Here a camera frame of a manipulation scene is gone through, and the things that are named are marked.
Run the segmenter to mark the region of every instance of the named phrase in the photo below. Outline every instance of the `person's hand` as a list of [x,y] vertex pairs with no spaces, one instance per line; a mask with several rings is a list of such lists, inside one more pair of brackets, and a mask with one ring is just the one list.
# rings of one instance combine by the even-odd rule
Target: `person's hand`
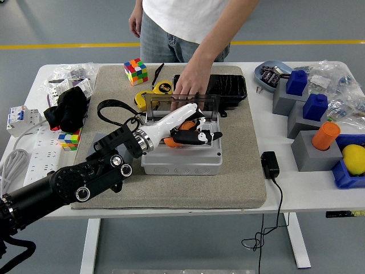
[[[210,72],[212,70],[212,63],[201,63],[192,58],[186,65],[184,71],[181,73],[179,80],[176,83],[176,87],[173,91],[175,98],[188,99],[193,98],[197,93],[204,95],[208,87]],[[181,107],[183,104],[173,102],[171,104],[171,111]]]
[[129,30],[134,34],[135,37],[139,38],[141,33],[141,25],[142,25],[142,13],[143,8],[142,4],[138,5],[136,3],[135,8],[129,18]]

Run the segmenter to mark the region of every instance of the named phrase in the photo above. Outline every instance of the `table leg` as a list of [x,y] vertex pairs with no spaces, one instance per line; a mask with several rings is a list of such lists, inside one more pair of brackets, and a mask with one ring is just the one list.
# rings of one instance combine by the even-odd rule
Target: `table leg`
[[93,274],[101,219],[89,219],[80,274]]
[[301,227],[299,226],[299,221],[297,214],[295,212],[284,213],[286,224],[289,223],[287,231],[289,233],[289,238],[291,246],[293,248],[295,261],[297,262],[298,268],[310,268],[309,257],[304,243]]

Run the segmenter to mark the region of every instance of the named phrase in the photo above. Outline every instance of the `gray floor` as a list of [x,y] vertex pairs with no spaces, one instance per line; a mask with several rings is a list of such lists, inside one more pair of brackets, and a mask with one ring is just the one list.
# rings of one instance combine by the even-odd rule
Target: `gray floor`
[[[6,0],[0,4],[0,46],[137,42],[128,30],[133,0]],[[262,0],[235,41],[365,40],[365,3],[346,0]],[[21,105],[38,69],[58,63],[123,63],[138,47],[0,50],[0,155],[9,107]],[[342,61],[365,85],[362,45],[232,46],[228,62]],[[285,228],[268,235],[261,273],[364,273],[364,218],[325,219],[299,213],[311,269],[298,270]],[[266,224],[274,215],[266,216]],[[113,269],[255,269],[258,252],[241,246],[261,215],[103,220],[95,273]],[[37,243],[33,257],[10,273],[78,273],[87,220],[41,220],[18,234]],[[20,251],[8,247],[3,265]]]

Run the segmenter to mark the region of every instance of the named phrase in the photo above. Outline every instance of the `black cable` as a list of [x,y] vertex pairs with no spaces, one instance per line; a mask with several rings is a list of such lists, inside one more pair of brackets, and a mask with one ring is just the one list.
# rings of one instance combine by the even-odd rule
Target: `black cable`
[[8,273],[10,270],[12,270],[14,267],[16,267],[18,264],[23,262],[24,260],[28,259],[32,254],[34,253],[36,249],[35,243],[32,241],[25,241],[25,240],[19,240],[12,238],[11,236],[5,236],[3,238],[5,242],[11,245],[16,245],[18,247],[25,247],[27,248],[24,252],[20,253],[16,257],[12,258],[10,261],[8,261],[2,268],[0,268],[0,274]]
[[[273,181],[273,183],[277,186],[277,188],[280,191],[280,202],[279,202],[279,207],[278,207],[278,211],[277,211],[276,226],[275,227],[265,227],[263,229],[263,223],[264,223],[263,216],[264,216],[264,214],[262,214],[261,230],[259,232],[255,233],[254,238],[243,239],[241,241],[241,244],[247,249],[252,249],[253,251],[256,251],[257,249],[259,249],[258,274],[260,274],[260,270],[261,270],[262,247],[265,244],[264,236],[271,233],[271,232],[273,232],[275,229],[277,229],[279,227],[288,227],[289,226],[289,218],[288,218],[288,222],[287,222],[286,225],[279,225],[280,210],[281,210],[281,205],[282,205],[282,202],[283,202],[283,192],[281,190],[281,187],[276,182],[275,177],[272,174],[270,174],[270,176],[271,176],[271,180]],[[252,240],[255,241],[255,244],[252,247],[245,244],[246,241],[252,241]]]

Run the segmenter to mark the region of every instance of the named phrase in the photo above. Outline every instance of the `table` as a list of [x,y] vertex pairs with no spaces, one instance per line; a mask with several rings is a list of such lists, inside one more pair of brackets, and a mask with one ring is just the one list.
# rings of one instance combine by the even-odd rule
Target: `table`
[[[257,84],[254,81],[254,69],[261,63],[223,63],[223,65],[239,66],[246,78],[248,100],[252,112],[255,134],[259,153],[264,151],[275,151],[280,174],[277,182],[283,190],[282,212],[303,212],[303,211],[336,211],[348,209],[365,209],[365,189],[339,190],[334,183],[331,171],[324,172],[298,172],[297,166],[291,152],[290,145],[293,140],[286,137],[287,117],[274,115],[272,110],[273,94],[263,91],[256,93]],[[290,67],[299,67],[311,64],[310,62],[286,62]],[[44,101],[37,100],[39,86],[51,74],[57,65],[45,65],[41,67],[34,80],[32,88],[26,99],[25,105],[29,108],[37,108],[43,112],[48,106]],[[342,133],[361,134],[364,131],[341,124]],[[30,136],[19,142],[19,147],[31,152],[34,136]],[[15,138],[11,137],[4,155],[7,155]],[[73,164],[74,152],[70,152],[61,159],[61,166]],[[9,192],[22,187],[25,172],[21,174]],[[239,214],[239,213],[275,213],[279,204],[279,192],[276,186],[265,180],[267,199],[264,205],[255,209],[83,209],[71,210],[65,206],[47,215],[46,219],[76,219],[89,218],[89,226],[86,235],[86,246],[83,257],[81,273],[92,273],[96,255],[96,244],[99,234],[100,219],[109,217],[137,217],[137,216],[178,216],[178,215],[210,215],[210,214]],[[310,267],[306,255],[305,245],[301,237],[300,227],[295,214],[290,214],[290,226],[288,227],[293,250],[298,267]]]

